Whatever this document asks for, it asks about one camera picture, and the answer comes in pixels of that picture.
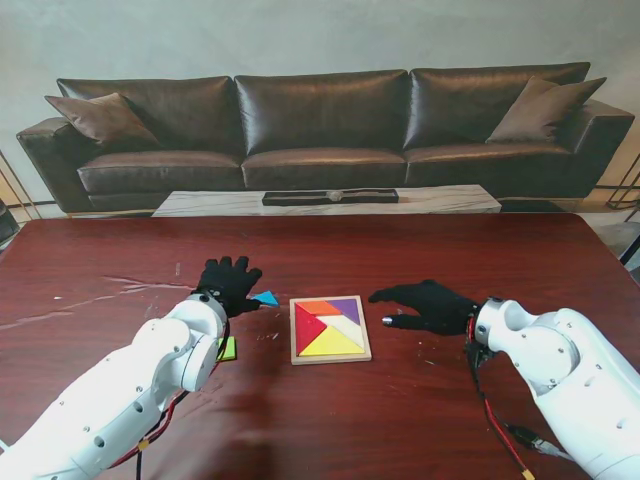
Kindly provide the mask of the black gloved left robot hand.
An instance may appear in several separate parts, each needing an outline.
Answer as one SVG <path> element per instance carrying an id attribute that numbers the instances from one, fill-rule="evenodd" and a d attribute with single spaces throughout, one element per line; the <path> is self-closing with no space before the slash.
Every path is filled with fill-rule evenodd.
<path id="1" fill-rule="evenodd" d="M 249 269 L 246 256 L 239 257 L 235 262 L 229 256 L 209 259 L 192 294 L 199 295 L 201 300 L 204 297 L 215 300 L 227 317 L 233 318 L 260 308 L 261 302 L 250 299 L 249 294 L 261 277 L 260 269 Z"/>

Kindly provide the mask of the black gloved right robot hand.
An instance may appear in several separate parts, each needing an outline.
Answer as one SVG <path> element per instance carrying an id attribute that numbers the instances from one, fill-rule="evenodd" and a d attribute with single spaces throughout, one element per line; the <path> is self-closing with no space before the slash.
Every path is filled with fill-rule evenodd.
<path id="1" fill-rule="evenodd" d="M 369 297 L 369 302 L 393 302 L 415 311 L 384 317 L 384 326 L 440 336 L 464 335 L 480 308 L 477 302 L 434 280 L 380 289 Z"/>

